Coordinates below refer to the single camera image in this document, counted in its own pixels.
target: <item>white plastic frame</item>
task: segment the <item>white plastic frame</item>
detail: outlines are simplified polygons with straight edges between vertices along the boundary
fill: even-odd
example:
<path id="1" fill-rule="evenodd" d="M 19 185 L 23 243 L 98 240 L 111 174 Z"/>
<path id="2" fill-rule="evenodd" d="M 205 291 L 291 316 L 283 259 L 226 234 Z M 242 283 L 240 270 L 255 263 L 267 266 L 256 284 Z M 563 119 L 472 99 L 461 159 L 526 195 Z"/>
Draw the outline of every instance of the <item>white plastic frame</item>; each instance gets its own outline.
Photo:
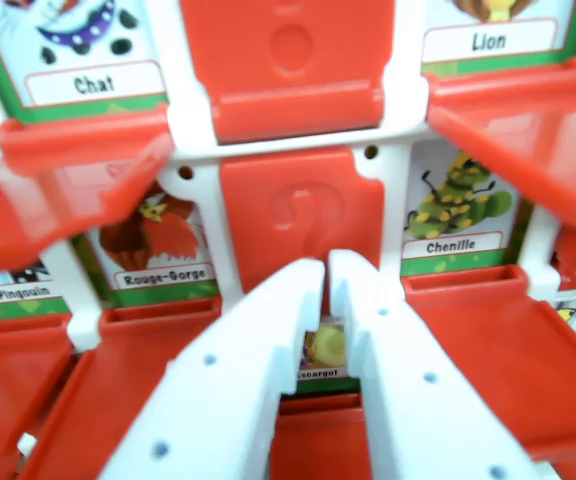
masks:
<path id="1" fill-rule="evenodd" d="M 284 267 L 186 347 L 99 478 L 261 478 L 304 333 L 319 327 L 324 273 L 317 260 Z"/>
<path id="2" fill-rule="evenodd" d="M 519 253 L 528 277 L 528 296 L 549 303 L 576 300 L 575 290 L 559 290 L 561 275 L 550 264 L 561 224 L 550 212 L 535 207 Z"/>
<path id="3" fill-rule="evenodd" d="M 428 82 L 421 75 L 426 2 L 396 2 L 392 56 L 384 69 L 384 117 L 378 128 L 281 140 L 219 145 L 210 99 L 197 79 L 179 0 L 147 2 L 148 20 L 170 100 L 168 123 L 175 161 L 270 153 L 301 148 L 373 143 L 428 133 Z"/>
<path id="4" fill-rule="evenodd" d="M 331 313 L 361 379 L 374 479 L 538 478 L 528 455 L 365 258 L 330 254 Z"/>
<path id="5" fill-rule="evenodd" d="M 349 372 L 362 381 L 373 478 L 538 478 L 387 279 L 351 251 L 333 251 L 329 267 Z M 169 363 L 100 478 L 261 478 L 280 394 L 295 391 L 303 334 L 319 324 L 323 281 L 322 262 L 298 260 L 213 323 Z M 255 332 L 245 346 L 242 331 Z"/>

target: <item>flipped-down red flap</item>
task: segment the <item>flipped-down red flap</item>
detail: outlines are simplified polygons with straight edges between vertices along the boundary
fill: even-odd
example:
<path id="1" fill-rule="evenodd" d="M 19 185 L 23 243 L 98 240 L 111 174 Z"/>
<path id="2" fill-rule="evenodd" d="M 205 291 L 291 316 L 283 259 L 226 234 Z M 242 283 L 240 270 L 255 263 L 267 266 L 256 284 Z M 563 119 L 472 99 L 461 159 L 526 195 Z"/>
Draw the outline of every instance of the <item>flipped-down red flap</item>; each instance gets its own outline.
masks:
<path id="1" fill-rule="evenodd" d="M 576 59 L 430 82 L 431 127 L 576 226 Z"/>
<path id="2" fill-rule="evenodd" d="M 406 299 L 535 459 L 576 453 L 576 334 L 515 266 L 403 279 Z"/>
<path id="3" fill-rule="evenodd" d="M 0 269 L 127 216 L 172 154 L 165 108 L 0 129 Z"/>

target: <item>small hole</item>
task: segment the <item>small hole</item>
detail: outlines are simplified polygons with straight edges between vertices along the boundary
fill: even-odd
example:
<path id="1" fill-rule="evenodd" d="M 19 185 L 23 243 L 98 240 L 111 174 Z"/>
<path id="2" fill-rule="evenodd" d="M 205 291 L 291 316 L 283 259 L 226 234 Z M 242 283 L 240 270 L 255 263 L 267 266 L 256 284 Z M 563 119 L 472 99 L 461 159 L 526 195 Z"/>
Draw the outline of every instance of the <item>small hole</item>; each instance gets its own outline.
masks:
<path id="1" fill-rule="evenodd" d="M 490 476 L 496 479 L 506 478 L 506 471 L 503 469 L 503 467 L 494 465 L 490 467 Z"/>
<path id="2" fill-rule="evenodd" d="M 378 153 L 379 149 L 374 145 L 369 145 L 366 147 L 366 150 L 364 150 L 364 155 L 368 160 L 372 160 L 373 158 L 375 158 Z"/>
<path id="3" fill-rule="evenodd" d="M 184 180 L 191 180 L 195 176 L 195 172 L 190 167 L 181 167 L 179 169 L 179 176 Z"/>
<path id="4" fill-rule="evenodd" d="M 424 373 L 424 380 L 428 383 L 437 383 L 437 374 L 434 372 L 426 372 Z"/>
<path id="5" fill-rule="evenodd" d="M 170 447 L 168 447 L 168 444 L 166 442 L 157 442 L 152 447 L 152 456 L 155 458 L 155 460 L 159 460 L 160 458 L 163 458 L 166 455 L 168 455 L 169 450 Z"/>

